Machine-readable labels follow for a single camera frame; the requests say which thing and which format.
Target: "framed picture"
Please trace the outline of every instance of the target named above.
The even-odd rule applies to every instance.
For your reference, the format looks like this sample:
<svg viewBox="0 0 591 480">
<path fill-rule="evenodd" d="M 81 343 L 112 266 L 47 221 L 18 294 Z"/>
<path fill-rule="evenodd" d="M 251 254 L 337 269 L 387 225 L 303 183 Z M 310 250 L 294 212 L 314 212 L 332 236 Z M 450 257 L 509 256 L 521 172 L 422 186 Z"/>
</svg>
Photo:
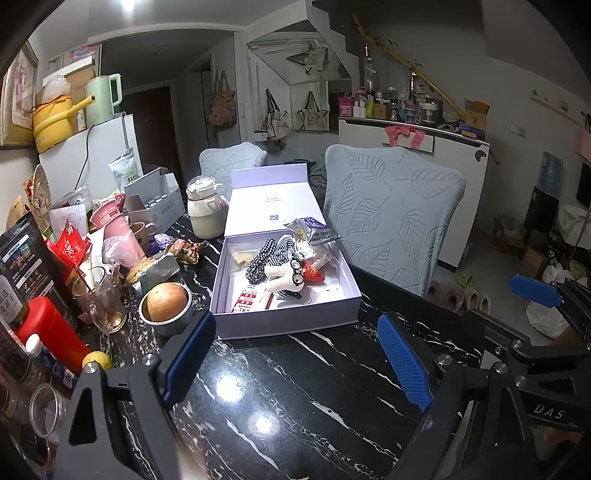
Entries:
<svg viewBox="0 0 591 480">
<path fill-rule="evenodd" d="M 0 145 L 33 143 L 33 114 L 39 60 L 29 42 L 18 53 L 2 81 Z"/>
</svg>

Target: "cardboard box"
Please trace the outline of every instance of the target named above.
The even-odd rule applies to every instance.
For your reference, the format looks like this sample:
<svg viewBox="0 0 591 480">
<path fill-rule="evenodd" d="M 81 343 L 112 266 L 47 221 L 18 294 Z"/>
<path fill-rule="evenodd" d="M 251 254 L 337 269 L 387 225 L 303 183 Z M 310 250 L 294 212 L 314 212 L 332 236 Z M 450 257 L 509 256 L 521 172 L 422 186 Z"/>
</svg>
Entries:
<svg viewBox="0 0 591 480">
<path fill-rule="evenodd" d="M 464 123 L 471 127 L 486 129 L 486 114 L 491 106 L 485 102 L 466 100 L 466 118 Z"/>
<path fill-rule="evenodd" d="M 529 278 L 541 278 L 549 261 L 543 253 L 528 247 L 519 264 L 519 273 Z"/>
<path fill-rule="evenodd" d="M 156 233 L 166 232 L 185 213 L 181 191 L 173 173 L 157 168 L 125 187 L 129 222 L 153 223 Z"/>
<path fill-rule="evenodd" d="M 210 311 L 222 339 L 281 335 L 357 322 L 361 293 L 334 242 L 326 244 L 337 266 L 324 268 L 325 283 L 307 284 L 302 299 L 274 296 L 268 310 L 230 313 L 248 282 L 236 273 L 231 252 L 236 244 L 262 245 L 291 233 L 295 218 L 324 221 L 303 164 L 234 170 L 225 242 L 213 284 Z"/>
<path fill-rule="evenodd" d="M 86 98 L 84 92 L 84 85 L 95 78 L 95 65 L 92 56 L 86 57 L 85 59 L 78 60 L 74 63 L 70 63 L 66 67 L 48 75 L 43 79 L 43 87 L 56 75 L 63 75 L 66 80 L 70 83 L 70 93 L 72 102 L 77 104 Z M 39 105 L 42 103 L 43 92 L 38 92 L 35 96 L 35 104 Z"/>
</svg>

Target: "paper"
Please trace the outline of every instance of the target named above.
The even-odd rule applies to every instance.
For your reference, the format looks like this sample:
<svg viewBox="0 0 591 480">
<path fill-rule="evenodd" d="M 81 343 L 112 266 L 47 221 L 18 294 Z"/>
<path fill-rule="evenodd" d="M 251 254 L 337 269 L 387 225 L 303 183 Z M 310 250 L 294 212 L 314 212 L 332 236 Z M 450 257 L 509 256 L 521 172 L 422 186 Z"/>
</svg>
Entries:
<svg viewBox="0 0 591 480">
<path fill-rule="evenodd" d="M 88 222 L 86 219 L 86 207 L 84 203 L 73 205 L 71 207 L 56 208 L 49 212 L 51 229 L 53 236 L 58 239 L 64 231 L 66 219 L 70 220 L 72 226 L 78 230 L 80 236 L 84 237 L 88 233 Z"/>
</svg>

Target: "pink cup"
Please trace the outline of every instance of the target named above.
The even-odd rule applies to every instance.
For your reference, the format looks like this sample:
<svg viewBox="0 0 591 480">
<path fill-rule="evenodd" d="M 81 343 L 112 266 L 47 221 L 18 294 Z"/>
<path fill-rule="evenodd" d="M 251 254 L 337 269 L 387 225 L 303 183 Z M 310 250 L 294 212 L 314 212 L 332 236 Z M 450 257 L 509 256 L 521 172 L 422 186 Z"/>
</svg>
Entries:
<svg viewBox="0 0 591 480">
<path fill-rule="evenodd" d="M 98 207 L 90 216 L 90 221 L 95 227 L 102 228 L 120 214 L 121 212 L 117 208 L 117 201 L 113 199 Z"/>
<path fill-rule="evenodd" d="M 132 256 L 138 259 L 137 263 L 140 263 L 142 260 L 145 260 L 146 255 L 142 250 L 141 246 L 139 245 L 138 241 L 135 239 L 135 235 L 131 231 L 129 224 L 125 221 L 123 213 L 120 213 L 105 225 L 105 238 L 111 238 L 112 236 L 125 237 L 125 239 L 121 243 L 121 247 L 125 248 L 125 250 L 127 250 L 128 252 L 133 253 Z"/>
</svg>

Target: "box lid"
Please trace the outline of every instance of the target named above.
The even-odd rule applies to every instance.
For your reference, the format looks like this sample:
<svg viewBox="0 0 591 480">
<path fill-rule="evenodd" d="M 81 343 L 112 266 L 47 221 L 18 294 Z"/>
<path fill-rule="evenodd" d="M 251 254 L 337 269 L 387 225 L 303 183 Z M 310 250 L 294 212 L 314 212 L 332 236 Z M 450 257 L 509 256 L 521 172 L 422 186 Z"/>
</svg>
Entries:
<svg viewBox="0 0 591 480">
<path fill-rule="evenodd" d="M 232 201 L 225 236 L 284 229 L 296 218 L 324 222 L 305 164 L 232 170 Z"/>
<path fill-rule="evenodd" d="M 471 112 L 482 113 L 486 115 L 491 106 L 485 102 L 477 102 L 475 100 L 466 100 L 466 110 Z"/>
</svg>

